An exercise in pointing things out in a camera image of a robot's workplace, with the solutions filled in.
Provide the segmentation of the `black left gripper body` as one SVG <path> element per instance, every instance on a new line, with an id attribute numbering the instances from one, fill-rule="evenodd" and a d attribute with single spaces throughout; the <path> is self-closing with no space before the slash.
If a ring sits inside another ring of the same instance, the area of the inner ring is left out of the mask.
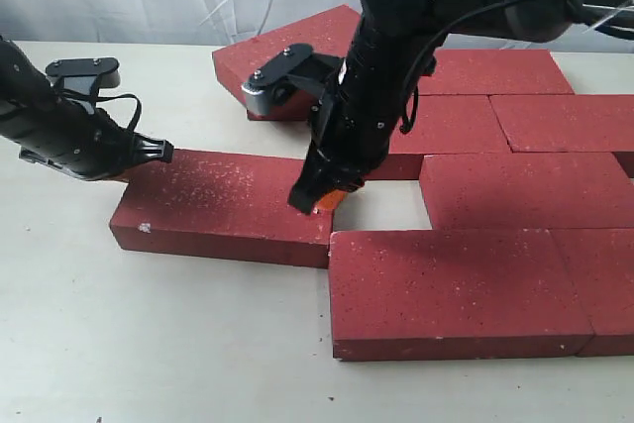
<path id="1" fill-rule="evenodd" d="M 137 118 L 122 127 L 99 107 L 59 99 L 44 109 L 1 101 L 1 136 L 17 145 L 19 159 L 80 180 L 104 180 L 132 166 Z"/>

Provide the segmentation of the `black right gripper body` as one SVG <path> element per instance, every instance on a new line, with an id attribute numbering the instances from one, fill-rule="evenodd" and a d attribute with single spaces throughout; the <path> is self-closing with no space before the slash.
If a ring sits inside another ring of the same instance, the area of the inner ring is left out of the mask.
<path id="1" fill-rule="evenodd" d="M 361 21 L 328 84 L 301 172 L 308 190 L 353 188 L 384 161 L 390 138 L 445 36 L 390 36 Z"/>

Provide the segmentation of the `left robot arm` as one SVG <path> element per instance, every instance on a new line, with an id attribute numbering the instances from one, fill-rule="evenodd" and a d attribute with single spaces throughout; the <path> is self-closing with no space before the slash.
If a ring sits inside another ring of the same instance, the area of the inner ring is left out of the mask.
<path id="1" fill-rule="evenodd" d="M 100 94 L 119 86 L 119 66 L 112 56 L 68 58 L 41 72 L 2 38 L 1 136 L 20 146 L 20 159 L 83 181 L 170 163 L 172 143 L 136 131 L 142 113 L 136 95 Z"/>

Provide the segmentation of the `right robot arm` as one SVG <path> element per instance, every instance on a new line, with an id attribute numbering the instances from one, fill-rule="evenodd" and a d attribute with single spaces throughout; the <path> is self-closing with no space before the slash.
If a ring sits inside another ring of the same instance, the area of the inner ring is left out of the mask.
<path id="1" fill-rule="evenodd" d="M 420 77 L 451 34 L 544 44 L 572 25 L 631 40 L 633 0 L 361 0 L 347 54 L 326 82 L 288 202 L 310 214 L 353 192 L 384 161 L 392 133 L 415 118 Z"/>

